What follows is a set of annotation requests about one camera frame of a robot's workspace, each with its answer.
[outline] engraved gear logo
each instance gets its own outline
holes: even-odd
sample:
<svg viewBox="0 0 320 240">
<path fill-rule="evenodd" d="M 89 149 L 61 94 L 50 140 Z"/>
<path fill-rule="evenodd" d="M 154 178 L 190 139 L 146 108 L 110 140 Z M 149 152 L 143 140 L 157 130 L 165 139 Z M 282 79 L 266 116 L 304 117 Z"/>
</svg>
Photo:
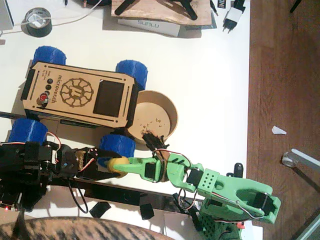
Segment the engraved gear logo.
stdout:
<svg viewBox="0 0 320 240">
<path fill-rule="evenodd" d="M 92 100 L 94 90 L 91 84 L 82 78 L 71 78 L 62 85 L 60 96 L 70 107 L 83 107 Z"/>
</svg>

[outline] wire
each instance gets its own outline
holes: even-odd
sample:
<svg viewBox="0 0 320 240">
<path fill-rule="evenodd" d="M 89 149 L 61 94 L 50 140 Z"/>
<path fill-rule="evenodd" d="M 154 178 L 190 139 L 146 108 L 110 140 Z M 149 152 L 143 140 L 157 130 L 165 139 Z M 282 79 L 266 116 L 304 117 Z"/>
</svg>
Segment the wire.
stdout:
<svg viewBox="0 0 320 240">
<path fill-rule="evenodd" d="M 58 140 L 59 147 L 58 147 L 58 149 L 56 150 L 56 152 L 58 152 L 59 149 L 61 148 L 61 141 L 60 141 L 60 139 L 59 139 L 54 133 L 52 133 L 52 132 L 50 132 L 50 131 L 47 131 L 46 134 L 47 134 L 47 135 L 49 134 L 49 135 L 53 136 L 55 139 Z"/>
<path fill-rule="evenodd" d="M 59 160 L 58 160 L 58 157 L 57 157 L 57 155 L 58 155 L 58 150 L 61 148 L 61 141 L 60 141 L 60 139 L 54 134 L 54 133 L 52 133 L 52 132 L 50 132 L 50 131 L 47 131 L 46 132 L 46 135 L 51 135 L 51 136 L 53 136 L 55 139 L 57 139 L 57 141 L 58 141 L 58 148 L 57 148 L 57 150 L 55 150 L 55 156 L 54 156 L 54 159 L 55 159 L 55 163 L 57 164 L 58 162 L 59 162 Z"/>
<path fill-rule="evenodd" d="M 79 208 L 79 210 L 81 210 L 81 212 L 83 212 L 84 214 L 87 214 L 89 212 L 89 209 L 88 209 L 88 205 L 87 205 L 87 202 L 85 200 L 85 197 L 83 196 L 81 190 L 78 188 L 79 192 L 80 192 L 80 195 L 81 195 L 81 198 L 82 198 L 82 201 L 85 205 L 85 210 L 82 209 L 82 207 L 79 205 L 75 195 L 74 195 L 74 192 L 72 191 L 72 188 L 71 188 L 71 182 L 70 182 L 70 179 L 68 179 L 68 185 L 69 185 L 69 190 L 70 190 L 70 193 L 71 193 L 71 196 L 76 204 L 76 206 Z"/>
<path fill-rule="evenodd" d="M 94 160 L 95 160 L 94 157 L 91 158 L 90 161 L 88 161 L 88 163 L 79 171 L 79 173 L 85 170 Z"/>
<path fill-rule="evenodd" d="M 76 22 L 78 20 L 81 20 L 81 19 L 84 19 L 85 17 L 89 16 L 93 11 L 94 9 L 102 2 L 102 0 L 99 0 L 97 2 L 96 5 L 94 5 L 85 15 L 77 15 L 77 16 L 68 16 L 68 17 L 41 17 L 40 19 L 41 20 L 46 20 L 46 19 L 51 19 L 51 20 L 65 20 L 65 19 L 73 19 L 73 18 L 78 18 L 76 20 L 73 20 L 71 22 L 63 22 L 63 23 L 59 23 L 57 25 L 63 25 L 63 24 L 67 24 L 67 23 L 72 23 L 72 22 Z M 26 22 L 22 22 L 22 23 L 18 23 L 18 24 L 15 24 L 15 26 L 21 26 L 21 25 L 27 25 L 27 24 L 30 24 L 30 23 L 33 23 L 35 21 L 26 21 Z"/>
<path fill-rule="evenodd" d="M 0 146 L 2 144 L 26 144 L 25 142 L 21 142 L 21 141 L 12 141 L 12 142 L 0 142 Z"/>
<path fill-rule="evenodd" d="M 231 200 L 231 199 L 229 199 L 229 198 L 226 198 L 226 197 L 224 197 L 224 196 L 222 196 L 222 195 L 220 195 L 220 194 L 218 194 L 218 193 L 216 193 L 216 192 L 211 192 L 211 193 L 212 193 L 213 195 L 221 198 L 221 199 L 225 199 L 225 200 L 230 201 L 230 202 L 232 202 L 232 203 L 234 203 L 234 204 L 237 204 L 238 207 L 239 207 L 242 211 L 246 212 L 246 213 L 250 216 L 250 218 L 252 218 L 252 219 L 262 219 L 262 218 L 264 217 L 264 216 L 253 216 L 250 212 L 248 212 L 246 209 L 244 209 L 242 206 L 240 206 L 239 200 L 233 201 L 233 200 Z M 225 223 L 225 221 L 223 221 L 223 220 L 216 220 L 215 222 L 223 222 L 223 223 Z"/>
<path fill-rule="evenodd" d="M 250 212 L 248 212 L 246 209 L 244 209 L 242 206 L 239 204 L 239 200 L 235 201 L 235 203 L 241 208 L 243 211 L 245 211 L 252 219 L 262 219 L 264 216 L 252 216 Z"/>
<path fill-rule="evenodd" d="M 190 167 L 191 167 L 191 165 L 192 165 L 192 164 L 191 164 L 191 161 L 189 160 L 189 158 L 187 158 L 185 155 L 183 155 L 183 154 L 180 153 L 180 152 L 170 151 L 170 150 L 167 150 L 167 149 L 165 149 L 165 148 L 158 148 L 158 149 L 154 150 L 153 153 L 159 152 L 159 151 L 164 151 L 164 152 L 168 152 L 168 153 L 172 153 L 172 154 L 179 154 L 179 155 L 185 157 L 185 159 L 188 160 L 188 162 L 189 162 L 189 164 L 190 164 Z"/>
<path fill-rule="evenodd" d="M 190 206 L 188 207 L 184 207 L 184 206 L 181 206 L 180 202 L 181 202 L 181 199 L 180 199 L 180 195 L 181 195 L 181 191 L 184 190 L 182 188 L 180 188 L 180 191 L 179 191 L 179 194 L 178 194 L 178 204 L 179 204 L 179 207 L 182 208 L 183 210 L 189 210 L 190 208 L 193 207 L 193 205 L 195 204 L 196 202 L 196 196 L 197 196 L 197 193 L 198 193 L 198 189 L 195 191 L 194 193 L 194 197 L 193 197 L 193 200 L 192 200 L 192 203 L 190 204 Z"/>
<path fill-rule="evenodd" d="M 231 233 L 231 231 L 224 231 L 224 232 L 222 232 L 222 233 L 220 234 L 218 240 L 220 240 L 220 238 L 221 238 L 224 234 L 229 234 L 229 233 Z"/>
</svg>

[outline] blue tire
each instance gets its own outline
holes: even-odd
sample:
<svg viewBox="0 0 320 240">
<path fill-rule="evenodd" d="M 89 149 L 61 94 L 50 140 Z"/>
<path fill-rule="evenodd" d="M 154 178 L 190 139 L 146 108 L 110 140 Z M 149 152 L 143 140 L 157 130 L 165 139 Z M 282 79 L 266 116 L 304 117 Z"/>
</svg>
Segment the blue tire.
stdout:
<svg viewBox="0 0 320 240">
<path fill-rule="evenodd" d="M 135 60 L 123 60 L 116 65 L 115 71 L 134 77 L 138 83 L 139 91 L 146 89 L 148 69 L 143 63 Z"/>
<path fill-rule="evenodd" d="M 41 122 L 19 118 L 14 121 L 8 142 L 39 142 L 46 140 L 48 128 Z"/>
<path fill-rule="evenodd" d="M 136 143 L 127 136 L 109 134 L 101 138 L 99 148 L 106 151 L 113 151 L 126 158 L 131 158 L 134 156 Z M 105 161 L 107 160 L 109 159 L 101 157 L 98 159 L 98 163 L 105 167 Z"/>
<path fill-rule="evenodd" d="M 35 50 L 32 65 L 36 62 L 66 65 L 66 55 L 53 46 L 40 46 Z"/>
</svg>

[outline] wooden floor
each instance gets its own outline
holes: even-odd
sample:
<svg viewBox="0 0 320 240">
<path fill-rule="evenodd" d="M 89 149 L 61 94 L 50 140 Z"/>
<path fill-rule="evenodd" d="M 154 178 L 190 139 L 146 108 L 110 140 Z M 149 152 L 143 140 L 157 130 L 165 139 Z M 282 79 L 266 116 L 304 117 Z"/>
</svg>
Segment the wooden floor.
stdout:
<svg viewBox="0 0 320 240">
<path fill-rule="evenodd" d="M 264 240 L 295 239 L 320 212 L 320 173 L 280 163 L 291 148 L 320 160 L 320 1 L 293 3 L 251 1 L 247 177 L 282 202 L 274 225 L 256 224 Z"/>
</svg>

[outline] power plug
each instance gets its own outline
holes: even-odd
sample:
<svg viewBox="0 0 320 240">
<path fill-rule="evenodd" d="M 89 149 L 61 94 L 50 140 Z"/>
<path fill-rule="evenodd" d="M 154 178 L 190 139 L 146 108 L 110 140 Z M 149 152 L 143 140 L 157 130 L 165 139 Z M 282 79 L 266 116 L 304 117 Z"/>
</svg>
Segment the power plug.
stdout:
<svg viewBox="0 0 320 240">
<path fill-rule="evenodd" d="M 242 15 L 246 7 L 244 7 L 245 0 L 235 0 L 233 6 L 230 7 L 230 10 L 226 13 L 226 16 L 223 21 L 223 31 L 229 29 L 228 33 L 233 30 Z"/>
</svg>

